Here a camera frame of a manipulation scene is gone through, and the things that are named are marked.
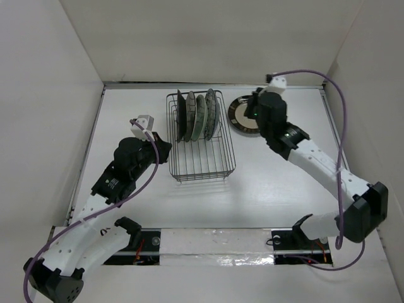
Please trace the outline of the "black striped rim plate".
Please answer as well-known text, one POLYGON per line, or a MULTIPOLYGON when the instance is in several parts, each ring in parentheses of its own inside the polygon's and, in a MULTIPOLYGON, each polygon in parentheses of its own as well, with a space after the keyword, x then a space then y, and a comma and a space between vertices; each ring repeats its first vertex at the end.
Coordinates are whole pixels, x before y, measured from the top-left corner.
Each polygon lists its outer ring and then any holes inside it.
POLYGON ((257 137, 260 134, 256 121, 244 115, 247 109, 247 101, 250 97, 251 95, 244 95, 233 100, 228 107, 227 117, 230 125, 239 134, 247 137, 257 137))

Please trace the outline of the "blue floral pattern plate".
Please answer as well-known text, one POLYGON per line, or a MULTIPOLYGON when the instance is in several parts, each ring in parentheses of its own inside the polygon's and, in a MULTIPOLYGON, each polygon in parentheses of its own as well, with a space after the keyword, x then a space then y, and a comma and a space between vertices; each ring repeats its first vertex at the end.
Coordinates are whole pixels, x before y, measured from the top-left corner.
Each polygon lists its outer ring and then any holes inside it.
POLYGON ((220 119, 220 105, 214 89, 210 88, 205 95, 207 106, 207 120, 205 126, 205 140, 210 141, 217 130, 220 119))

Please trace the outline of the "brown rimmed cream plate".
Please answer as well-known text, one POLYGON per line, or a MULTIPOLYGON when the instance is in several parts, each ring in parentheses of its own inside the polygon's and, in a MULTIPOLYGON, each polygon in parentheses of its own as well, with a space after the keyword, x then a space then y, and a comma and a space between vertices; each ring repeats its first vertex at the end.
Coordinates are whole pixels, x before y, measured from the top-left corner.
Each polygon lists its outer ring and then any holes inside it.
POLYGON ((186 134, 186 100, 180 90, 177 91, 177 142, 180 142, 186 134))

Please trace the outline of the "teal flower plate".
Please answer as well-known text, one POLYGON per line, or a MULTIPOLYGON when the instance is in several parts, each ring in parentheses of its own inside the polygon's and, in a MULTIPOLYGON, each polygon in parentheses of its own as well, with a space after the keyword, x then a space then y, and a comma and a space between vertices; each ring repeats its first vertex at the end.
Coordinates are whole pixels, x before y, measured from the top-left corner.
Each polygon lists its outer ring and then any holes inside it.
POLYGON ((196 113, 194 119, 194 127, 191 135, 191 140, 196 141, 201 136, 207 119, 207 105, 203 95, 198 95, 196 98, 196 113))

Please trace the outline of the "tree pattern cream plate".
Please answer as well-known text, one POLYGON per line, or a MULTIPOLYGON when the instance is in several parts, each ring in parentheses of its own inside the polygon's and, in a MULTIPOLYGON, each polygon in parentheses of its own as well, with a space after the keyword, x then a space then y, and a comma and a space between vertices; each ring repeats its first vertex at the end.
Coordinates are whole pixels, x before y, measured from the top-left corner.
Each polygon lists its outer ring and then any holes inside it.
POLYGON ((184 141, 189 142, 193 133, 194 120, 196 113, 196 98, 193 91, 190 91, 186 98, 186 133, 184 141))

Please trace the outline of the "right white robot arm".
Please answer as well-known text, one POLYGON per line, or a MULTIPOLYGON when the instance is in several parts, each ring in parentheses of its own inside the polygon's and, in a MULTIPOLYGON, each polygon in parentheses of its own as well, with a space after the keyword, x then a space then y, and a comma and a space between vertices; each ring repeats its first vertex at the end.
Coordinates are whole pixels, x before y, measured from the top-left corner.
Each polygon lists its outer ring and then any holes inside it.
POLYGON ((244 115, 256 121, 272 151, 304 170, 336 199, 342 199, 336 211, 309 214, 297 221, 291 234, 295 246, 306 248, 316 239, 339 235, 360 243, 386 219, 388 188, 338 169, 306 132, 287 121, 287 104, 280 94, 258 88, 248 99, 244 115))

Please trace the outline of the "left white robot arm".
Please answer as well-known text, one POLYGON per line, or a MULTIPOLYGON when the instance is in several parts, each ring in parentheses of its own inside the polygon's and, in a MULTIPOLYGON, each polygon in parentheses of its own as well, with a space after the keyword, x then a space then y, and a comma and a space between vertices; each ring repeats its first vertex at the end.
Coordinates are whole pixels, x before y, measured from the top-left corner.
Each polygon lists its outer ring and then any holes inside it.
POLYGON ((164 164, 172 144, 156 132, 146 141, 122 139, 114 159, 91 189, 89 198, 75 220, 24 265, 23 294, 30 302, 33 288, 53 302, 73 302, 83 289, 89 273, 114 253, 136 249, 141 242, 141 225, 115 212, 144 190, 147 182, 136 181, 153 165, 164 164))

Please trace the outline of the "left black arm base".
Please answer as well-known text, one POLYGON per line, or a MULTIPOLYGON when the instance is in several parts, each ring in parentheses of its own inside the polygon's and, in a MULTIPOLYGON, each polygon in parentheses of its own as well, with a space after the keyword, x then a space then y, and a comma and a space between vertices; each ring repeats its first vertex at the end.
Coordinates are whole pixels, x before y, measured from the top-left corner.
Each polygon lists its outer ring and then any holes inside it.
POLYGON ((160 264, 160 229, 143 229, 141 239, 131 237, 129 244, 111 256, 104 265, 153 266, 160 264))

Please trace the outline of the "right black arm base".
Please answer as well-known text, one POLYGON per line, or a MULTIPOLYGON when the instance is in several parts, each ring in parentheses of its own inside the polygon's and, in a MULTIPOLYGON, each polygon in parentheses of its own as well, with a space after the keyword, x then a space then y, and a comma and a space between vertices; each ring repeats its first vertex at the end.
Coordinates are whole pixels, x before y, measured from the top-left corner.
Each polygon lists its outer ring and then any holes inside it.
MULTIPOLYGON (((295 240, 292 237, 291 229, 271 230, 271 236, 266 244, 274 250, 314 250, 319 247, 321 250, 329 249, 328 240, 295 240)), ((274 263, 276 265, 290 264, 333 264, 331 253, 324 254, 274 254, 274 263)))

